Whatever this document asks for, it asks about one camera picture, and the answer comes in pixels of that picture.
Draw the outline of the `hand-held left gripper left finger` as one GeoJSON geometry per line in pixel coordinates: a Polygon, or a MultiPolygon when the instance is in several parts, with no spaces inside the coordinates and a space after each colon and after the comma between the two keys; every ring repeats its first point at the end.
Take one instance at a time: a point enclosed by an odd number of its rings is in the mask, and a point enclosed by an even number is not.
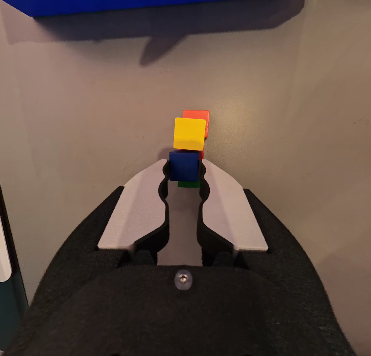
{"type": "Polygon", "coordinates": [[[169,241],[169,166],[160,159],[131,178],[98,242],[100,250],[147,250],[157,255],[169,241]]]}

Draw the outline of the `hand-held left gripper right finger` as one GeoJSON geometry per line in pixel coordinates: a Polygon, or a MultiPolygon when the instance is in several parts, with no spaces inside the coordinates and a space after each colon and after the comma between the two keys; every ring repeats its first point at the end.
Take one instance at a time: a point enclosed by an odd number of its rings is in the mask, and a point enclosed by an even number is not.
{"type": "Polygon", "coordinates": [[[231,175],[203,159],[199,168],[201,203],[198,210],[198,243],[209,257],[227,252],[267,252],[244,188],[231,175]]]}

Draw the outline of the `blue cube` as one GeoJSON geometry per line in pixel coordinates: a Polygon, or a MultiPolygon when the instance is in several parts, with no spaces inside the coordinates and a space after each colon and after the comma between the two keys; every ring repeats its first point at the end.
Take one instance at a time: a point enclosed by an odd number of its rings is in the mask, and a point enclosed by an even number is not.
{"type": "Polygon", "coordinates": [[[199,151],[173,150],[169,153],[169,180],[197,182],[199,151]]]}

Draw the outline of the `red cube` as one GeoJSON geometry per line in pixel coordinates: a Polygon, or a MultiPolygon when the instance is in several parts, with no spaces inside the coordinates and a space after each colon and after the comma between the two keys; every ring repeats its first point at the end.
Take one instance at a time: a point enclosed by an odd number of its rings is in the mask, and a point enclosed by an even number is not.
{"type": "Polygon", "coordinates": [[[198,159],[204,158],[206,138],[182,139],[174,142],[174,149],[185,154],[198,154],[198,159]]]}

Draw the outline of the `yellow cube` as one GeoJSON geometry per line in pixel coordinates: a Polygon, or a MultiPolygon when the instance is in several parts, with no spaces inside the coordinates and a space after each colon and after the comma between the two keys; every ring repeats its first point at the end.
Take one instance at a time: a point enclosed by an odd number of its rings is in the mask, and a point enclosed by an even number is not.
{"type": "Polygon", "coordinates": [[[182,139],[205,138],[206,121],[203,119],[175,118],[174,142],[182,139]]]}

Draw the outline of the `orange cube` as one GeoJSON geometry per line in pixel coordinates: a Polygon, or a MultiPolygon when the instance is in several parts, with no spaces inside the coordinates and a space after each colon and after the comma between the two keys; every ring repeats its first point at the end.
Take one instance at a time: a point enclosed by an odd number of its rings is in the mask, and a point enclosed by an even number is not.
{"type": "Polygon", "coordinates": [[[183,118],[202,119],[206,121],[205,139],[208,138],[210,111],[209,110],[183,110],[183,118]]]}

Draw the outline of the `black rectangular table panel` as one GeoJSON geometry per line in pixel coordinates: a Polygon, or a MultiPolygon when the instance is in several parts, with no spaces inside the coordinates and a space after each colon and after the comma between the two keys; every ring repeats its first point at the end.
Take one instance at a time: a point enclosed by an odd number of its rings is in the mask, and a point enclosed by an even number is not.
{"type": "Polygon", "coordinates": [[[0,350],[2,353],[15,338],[28,308],[28,301],[2,191],[0,191],[0,217],[3,221],[12,265],[10,279],[0,283],[0,350]]]}

